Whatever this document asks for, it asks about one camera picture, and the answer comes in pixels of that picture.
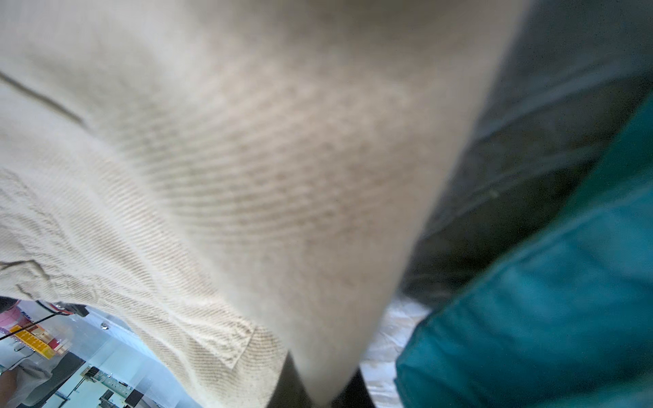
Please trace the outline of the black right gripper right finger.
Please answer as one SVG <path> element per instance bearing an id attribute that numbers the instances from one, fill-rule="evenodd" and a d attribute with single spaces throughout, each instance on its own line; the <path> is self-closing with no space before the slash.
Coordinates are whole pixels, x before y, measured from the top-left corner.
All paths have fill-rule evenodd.
<path id="1" fill-rule="evenodd" d="M 331 408 L 375 408 L 361 370 L 356 372 L 347 387 L 332 402 Z"/>

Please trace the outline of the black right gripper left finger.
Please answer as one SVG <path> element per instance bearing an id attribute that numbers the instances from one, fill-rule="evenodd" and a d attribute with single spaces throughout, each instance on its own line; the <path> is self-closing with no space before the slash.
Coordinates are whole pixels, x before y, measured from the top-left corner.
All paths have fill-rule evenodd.
<path id="1" fill-rule="evenodd" d="M 267 408 L 311 408 L 312 406 L 312 400 L 299 378 L 292 355 L 288 354 Z"/>

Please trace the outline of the beige pants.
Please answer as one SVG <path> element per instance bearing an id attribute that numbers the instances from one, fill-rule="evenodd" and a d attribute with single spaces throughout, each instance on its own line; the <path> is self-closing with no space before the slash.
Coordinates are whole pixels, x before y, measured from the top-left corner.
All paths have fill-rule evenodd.
<path id="1" fill-rule="evenodd" d="M 1 294 L 206 407 L 358 369 L 528 1 L 4 1 Z"/>

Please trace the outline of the teal pants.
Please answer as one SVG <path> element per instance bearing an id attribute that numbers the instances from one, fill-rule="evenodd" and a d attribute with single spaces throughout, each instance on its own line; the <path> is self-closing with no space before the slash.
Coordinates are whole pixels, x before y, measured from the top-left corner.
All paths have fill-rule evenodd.
<path id="1" fill-rule="evenodd" d="M 406 407 L 652 404 L 652 102 L 554 220 L 415 329 Z"/>

